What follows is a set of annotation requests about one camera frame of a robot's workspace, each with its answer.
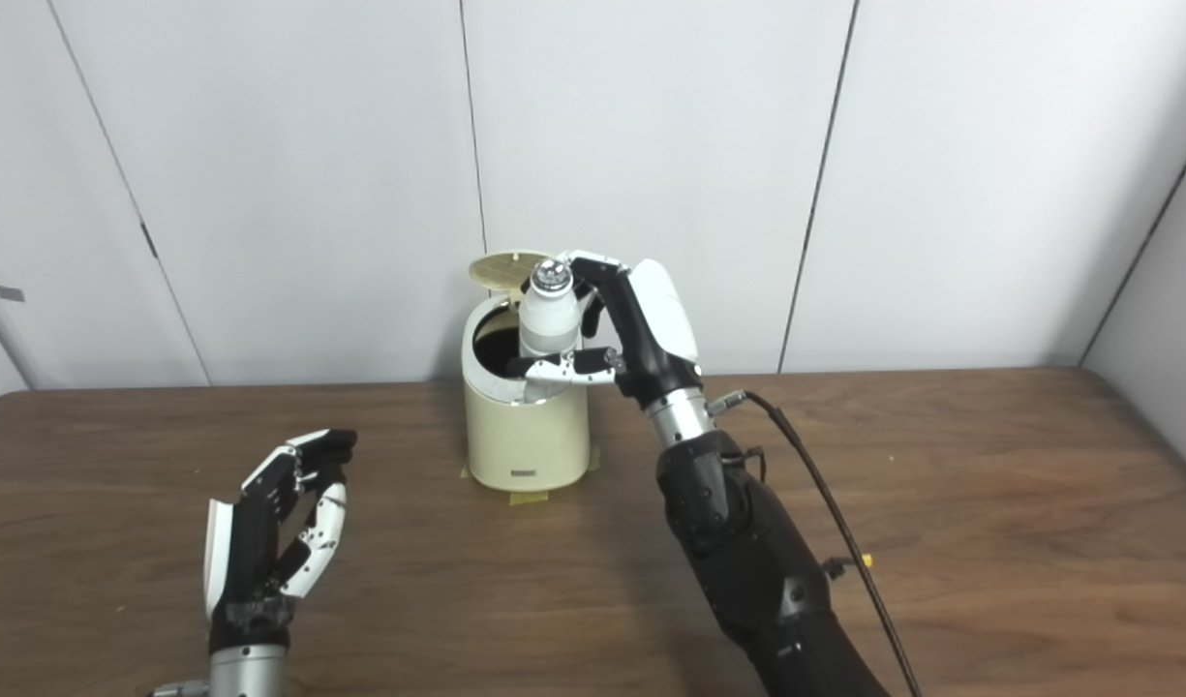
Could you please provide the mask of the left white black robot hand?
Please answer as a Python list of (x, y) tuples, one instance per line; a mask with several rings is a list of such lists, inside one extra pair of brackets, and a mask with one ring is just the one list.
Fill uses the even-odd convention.
[(357, 431), (323, 429), (274, 447), (240, 485), (209, 501), (203, 599), (208, 652), (291, 645), (296, 605), (339, 551), (344, 472)]

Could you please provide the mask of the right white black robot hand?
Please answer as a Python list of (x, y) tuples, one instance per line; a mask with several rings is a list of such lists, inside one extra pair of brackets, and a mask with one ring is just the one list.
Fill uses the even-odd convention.
[(614, 383), (645, 408), (699, 391), (699, 348), (671, 275), (567, 251), (534, 267), (519, 303), (519, 353), (505, 375), (530, 384)]

